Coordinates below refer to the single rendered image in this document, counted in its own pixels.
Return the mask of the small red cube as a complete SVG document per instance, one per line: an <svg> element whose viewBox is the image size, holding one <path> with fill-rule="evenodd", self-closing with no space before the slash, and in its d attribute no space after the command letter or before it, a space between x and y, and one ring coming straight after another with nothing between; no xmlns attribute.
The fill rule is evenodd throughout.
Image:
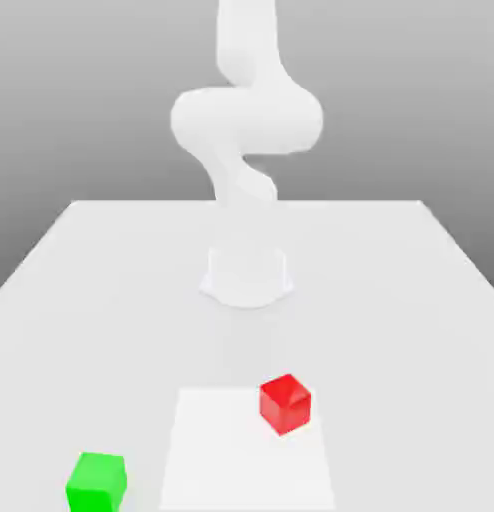
<svg viewBox="0 0 494 512"><path fill-rule="evenodd" d="M259 388L259 412L279 435L309 423L311 392L292 374L263 383Z"/></svg>

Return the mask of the small green cube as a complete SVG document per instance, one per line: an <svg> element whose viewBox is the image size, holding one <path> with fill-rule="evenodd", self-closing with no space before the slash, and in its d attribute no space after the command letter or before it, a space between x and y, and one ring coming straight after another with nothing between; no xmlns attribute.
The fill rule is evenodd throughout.
<svg viewBox="0 0 494 512"><path fill-rule="evenodd" d="M66 483L70 512L119 512L127 489L125 459L82 452Z"/></svg>

